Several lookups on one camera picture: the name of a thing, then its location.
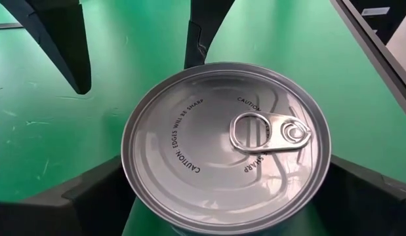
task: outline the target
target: pull ring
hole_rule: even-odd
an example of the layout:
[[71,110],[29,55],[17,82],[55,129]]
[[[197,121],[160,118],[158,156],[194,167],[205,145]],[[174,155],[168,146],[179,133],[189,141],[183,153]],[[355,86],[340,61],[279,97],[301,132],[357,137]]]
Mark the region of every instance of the pull ring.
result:
[[[247,147],[237,140],[236,124],[245,117],[256,117],[263,120],[267,126],[267,130],[270,131],[266,142],[261,146]],[[232,146],[246,153],[263,153],[303,148],[312,135],[310,128],[296,117],[261,111],[248,111],[233,118],[230,122],[229,133]]]

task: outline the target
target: green surface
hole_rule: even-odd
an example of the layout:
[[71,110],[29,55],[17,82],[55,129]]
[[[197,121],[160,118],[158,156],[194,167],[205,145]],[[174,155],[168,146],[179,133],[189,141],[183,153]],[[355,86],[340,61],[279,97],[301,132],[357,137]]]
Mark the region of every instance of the green surface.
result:
[[[140,98],[184,65],[188,0],[89,0],[83,8],[92,63],[85,96],[26,31],[0,31],[0,200],[31,196],[118,154]],[[11,20],[0,7],[0,23]],[[334,154],[406,182],[406,115],[328,0],[237,0],[207,61],[293,79],[321,106]],[[321,231],[312,206],[292,225],[287,235]],[[127,228],[170,234],[140,201]]]

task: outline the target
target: can rim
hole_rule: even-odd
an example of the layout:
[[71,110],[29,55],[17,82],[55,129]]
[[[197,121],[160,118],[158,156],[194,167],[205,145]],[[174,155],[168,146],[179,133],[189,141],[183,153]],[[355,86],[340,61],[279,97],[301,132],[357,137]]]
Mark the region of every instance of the can rim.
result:
[[[305,190],[305,195],[302,196],[293,207],[289,208],[287,211],[285,211],[280,217],[277,218],[277,220],[266,220],[266,218],[271,218],[272,216],[276,215],[277,213],[273,213],[271,215],[267,215],[263,218],[248,222],[249,224],[252,224],[252,227],[242,227],[240,229],[233,229],[235,226],[231,225],[217,225],[216,228],[220,230],[213,230],[213,224],[204,224],[204,223],[199,223],[199,224],[187,224],[185,220],[181,220],[184,217],[181,217],[181,215],[175,213],[175,212],[169,212],[164,210],[162,207],[160,207],[159,201],[155,199],[152,194],[146,189],[146,186],[142,183],[139,175],[134,173],[134,161],[132,158],[130,158],[131,154],[131,141],[134,138],[134,134],[136,133],[137,129],[137,123],[139,122],[142,114],[146,111],[146,108],[153,104],[155,100],[159,97],[158,95],[165,92],[167,89],[171,88],[172,86],[175,86],[177,83],[180,83],[181,81],[190,79],[192,77],[195,77],[197,75],[203,75],[204,73],[213,73],[213,72],[219,72],[219,71],[233,71],[233,72],[244,72],[244,73],[255,73],[259,76],[265,76],[278,79],[275,82],[278,82],[282,84],[282,82],[285,82],[286,85],[291,85],[292,89],[291,92],[298,97],[300,102],[305,103],[305,106],[309,109],[314,109],[315,119],[312,119],[312,122],[316,127],[320,126],[321,132],[318,134],[319,136],[323,136],[321,138],[318,138],[318,140],[325,141],[329,145],[326,147],[322,145],[322,148],[319,150],[319,159],[317,161],[317,166],[315,167],[315,170],[312,172],[312,176],[310,177],[311,180],[311,186],[307,187]],[[307,106],[306,100],[309,100],[310,105]],[[121,141],[121,162],[123,164],[123,170],[124,173],[127,177],[127,180],[136,193],[136,196],[154,213],[159,215],[162,219],[166,220],[170,224],[181,227],[185,230],[188,231],[194,231],[196,233],[208,233],[208,234],[217,234],[217,235],[237,235],[237,234],[243,234],[243,233],[254,233],[257,231],[262,231],[263,229],[272,227],[274,225],[277,225],[286,219],[290,218],[291,216],[295,215],[300,209],[305,207],[310,200],[314,197],[320,186],[322,185],[328,169],[329,169],[329,164],[331,162],[331,135],[329,132],[329,127],[327,124],[327,121],[325,120],[325,117],[323,115],[323,112],[321,111],[320,107],[316,103],[316,101],[303,89],[301,88],[298,84],[294,83],[292,80],[270,70],[266,69],[260,66],[252,65],[252,64],[246,64],[246,63],[239,63],[239,62],[217,62],[217,63],[210,63],[210,64],[205,64],[202,66],[197,66],[189,69],[185,69],[183,71],[180,71],[179,73],[176,73],[172,76],[170,76],[168,79],[162,81],[161,83],[157,84],[154,86],[152,89],[150,89],[144,97],[141,99],[141,101],[138,103],[138,105],[135,107],[133,112],[130,114],[129,118],[127,119],[124,131],[123,131],[123,137]],[[203,229],[203,226],[209,226],[212,227],[212,229]]]

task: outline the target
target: can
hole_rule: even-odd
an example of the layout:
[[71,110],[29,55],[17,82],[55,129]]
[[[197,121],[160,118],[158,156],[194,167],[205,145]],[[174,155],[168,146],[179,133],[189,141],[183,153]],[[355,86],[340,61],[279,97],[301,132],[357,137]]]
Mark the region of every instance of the can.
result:
[[145,95],[125,125],[121,158],[138,198],[182,235],[252,235],[314,196],[331,138],[319,106],[290,79],[214,63]]

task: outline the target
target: metal can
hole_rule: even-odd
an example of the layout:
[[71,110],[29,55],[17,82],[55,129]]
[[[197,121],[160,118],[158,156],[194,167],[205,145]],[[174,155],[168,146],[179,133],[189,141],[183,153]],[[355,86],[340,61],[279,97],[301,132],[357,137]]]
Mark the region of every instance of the metal can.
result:
[[127,121],[121,156],[137,196],[185,235],[246,235],[314,196],[331,139],[319,106],[290,79],[215,63],[152,88]]

